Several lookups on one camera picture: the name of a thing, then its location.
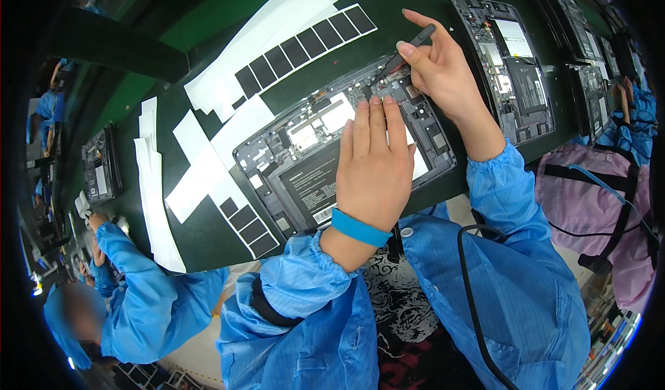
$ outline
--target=fingernail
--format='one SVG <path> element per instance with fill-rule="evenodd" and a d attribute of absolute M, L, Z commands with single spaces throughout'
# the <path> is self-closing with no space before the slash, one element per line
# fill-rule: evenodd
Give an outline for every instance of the fingernail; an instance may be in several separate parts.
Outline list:
<path fill-rule="evenodd" d="M 404 41 L 397 41 L 397 45 L 395 46 L 397 47 L 397 50 L 400 52 L 400 54 L 405 57 L 410 57 L 416 49 L 416 47 Z"/>

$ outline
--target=blue wristband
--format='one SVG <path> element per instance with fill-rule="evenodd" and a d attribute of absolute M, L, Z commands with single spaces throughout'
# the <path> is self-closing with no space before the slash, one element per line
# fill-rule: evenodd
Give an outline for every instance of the blue wristband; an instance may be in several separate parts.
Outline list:
<path fill-rule="evenodd" d="M 332 209 L 332 226 L 340 233 L 349 236 L 359 242 L 366 243 L 376 248 L 386 245 L 391 232 L 381 231 L 363 222 L 353 219 L 336 208 Z"/>

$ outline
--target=green workbench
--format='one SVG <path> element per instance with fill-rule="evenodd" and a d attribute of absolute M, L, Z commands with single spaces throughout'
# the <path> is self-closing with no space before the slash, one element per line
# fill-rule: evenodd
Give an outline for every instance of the green workbench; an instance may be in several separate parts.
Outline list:
<path fill-rule="evenodd" d="M 138 137 L 140 101 L 155 95 L 158 96 L 157 149 L 162 153 L 163 195 L 166 197 L 189 167 L 189 163 L 172 133 L 172 130 L 187 113 L 187 110 L 191 108 L 183 85 L 193 79 L 218 56 L 224 45 L 242 27 L 247 20 L 247 16 L 256 11 L 266 0 L 247 0 L 245 5 L 242 3 L 243 0 L 236 1 L 239 6 L 237 10 L 226 12 L 223 22 L 228 26 L 225 26 L 223 30 L 206 34 L 205 31 L 200 29 L 212 27 L 208 26 L 209 22 L 206 23 L 205 20 L 201 19 L 198 19 L 197 25 L 192 25 L 192 13 L 196 14 L 200 8 L 203 9 L 199 10 L 199 16 L 205 16 L 203 10 L 214 13 L 215 11 L 219 12 L 220 7 L 228 9 L 228 2 L 225 0 L 207 0 L 202 2 L 199 8 L 185 15 L 170 29 L 167 33 L 168 36 L 162 38 L 162 40 L 168 42 L 171 39 L 170 37 L 178 36 L 179 29 L 180 38 L 177 39 L 177 42 L 171 42 L 170 44 L 180 50 L 189 52 L 192 65 L 195 67 L 181 82 L 164 90 L 164 86 L 154 79 L 128 75 L 120 84 L 104 111 L 99 113 L 100 119 L 95 131 L 110 120 L 113 120 L 116 125 L 116 148 L 118 158 L 120 158 L 121 177 L 124 185 L 123 193 L 118 198 L 103 204 L 99 211 L 124 215 L 130 223 L 130 236 L 138 248 L 145 253 L 150 250 L 150 243 L 141 208 L 138 167 L 132 141 L 133 138 Z M 577 122 L 573 113 L 574 106 L 570 96 L 570 84 L 562 70 L 564 67 L 561 63 L 559 50 L 536 7 L 535 0 L 497 1 L 513 4 L 519 10 L 526 28 L 531 33 L 531 39 L 544 70 L 556 120 L 557 130 L 553 134 L 520 147 L 520 152 L 525 160 L 529 162 L 570 140 L 577 134 Z M 378 31 L 335 50 L 266 91 L 262 98 L 275 114 L 345 73 L 365 65 L 381 55 L 393 52 L 395 42 L 399 39 L 408 41 L 415 36 L 420 28 L 402 17 L 402 8 L 410 8 L 435 18 L 446 27 L 453 26 L 454 31 L 451 32 L 451 35 L 459 42 L 463 42 L 460 34 L 464 34 L 465 31 L 447 0 L 339 0 L 336 6 L 344 8 L 353 3 L 360 3 L 378 27 Z M 198 39 L 207 37 L 198 43 L 194 40 L 196 45 L 190 45 L 187 39 L 192 36 L 197 36 Z M 404 214 L 410 214 L 445 201 L 468 190 L 465 180 L 466 152 L 460 134 L 438 109 L 437 114 L 444 124 L 444 130 L 457 155 L 458 165 L 451 173 L 438 178 L 411 195 Z M 212 138 L 221 128 L 221 123 L 214 113 L 205 115 L 203 112 L 197 111 L 195 116 L 209 138 Z M 241 180 L 239 171 L 231 171 L 231 174 L 236 180 Z M 259 210 L 261 207 L 258 201 L 255 200 L 249 184 L 240 185 L 245 191 L 245 195 L 250 198 L 250 201 L 254 202 L 254 207 Z M 78 193 L 81 188 L 75 187 L 74 191 Z M 188 272 L 219 268 L 251 260 L 249 251 L 242 245 L 220 212 L 215 209 L 210 197 L 204 199 L 184 224 L 180 224 L 168 209 L 167 215 L 171 233 Z M 266 221 L 269 219 L 265 214 L 262 217 Z M 282 250 L 283 245 L 271 252 L 270 255 L 279 254 Z"/>

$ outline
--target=battery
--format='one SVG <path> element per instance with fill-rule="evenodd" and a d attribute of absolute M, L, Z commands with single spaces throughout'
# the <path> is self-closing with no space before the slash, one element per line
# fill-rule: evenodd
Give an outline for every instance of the battery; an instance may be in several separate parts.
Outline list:
<path fill-rule="evenodd" d="M 515 58 L 507 58 L 505 61 L 520 106 L 520 114 L 527 115 L 545 110 L 547 102 L 536 66 Z"/>
<path fill-rule="evenodd" d="M 330 219 L 337 203 L 339 142 L 280 175 L 281 182 L 310 227 Z"/>

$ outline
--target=pink jacket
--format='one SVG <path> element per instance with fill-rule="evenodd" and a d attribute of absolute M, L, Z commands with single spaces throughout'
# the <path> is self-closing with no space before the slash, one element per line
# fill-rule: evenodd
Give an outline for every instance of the pink jacket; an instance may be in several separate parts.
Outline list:
<path fill-rule="evenodd" d="M 536 201 L 542 205 L 544 214 L 552 225 L 552 243 L 579 254 L 597 256 L 603 252 L 611 239 L 610 236 L 575 237 L 560 229 L 573 234 L 612 233 L 622 205 L 601 186 L 584 180 L 561 177 L 571 164 L 598 174 L 626 177 L 630 162 L 619 153 L 570 144 L 545 154 L 538 167 Z M 617 191 L 626 196 L 625 192 L 619 189 Z M 637 189 L 632 203 L 642 215 L 631 210 L 625 230 L 639 225 L 641 217 L 650 209 L 649 168 L 646 165 L 639 168 Z M 651 293 L 655 272 L 647 252 L 646 236 L 648 234 L 641 227 L 624 233 L 608 256 L 613 265 L 614 294 L 621 309 L 642 311 Z"/>

